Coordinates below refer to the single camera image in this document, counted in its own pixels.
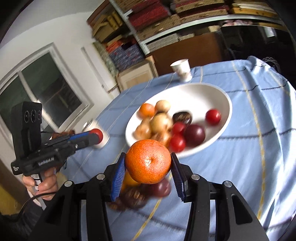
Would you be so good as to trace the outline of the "left hand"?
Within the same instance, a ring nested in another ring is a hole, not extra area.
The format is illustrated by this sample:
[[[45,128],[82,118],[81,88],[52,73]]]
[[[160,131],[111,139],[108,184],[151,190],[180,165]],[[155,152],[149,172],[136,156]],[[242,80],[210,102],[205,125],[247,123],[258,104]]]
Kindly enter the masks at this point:
[[[33,188],[35,187],[35,181],[31,176],[26,177],[23,175],[22,181],[30,196],[47,193],[47,195],[44,195],[42,199],[50,201],[55,195],[54,192],[58,191],[58,183],[55,168],[51,168],[45,171],[44,177],[44,181],[38,185],[38,191],[33,190]]]

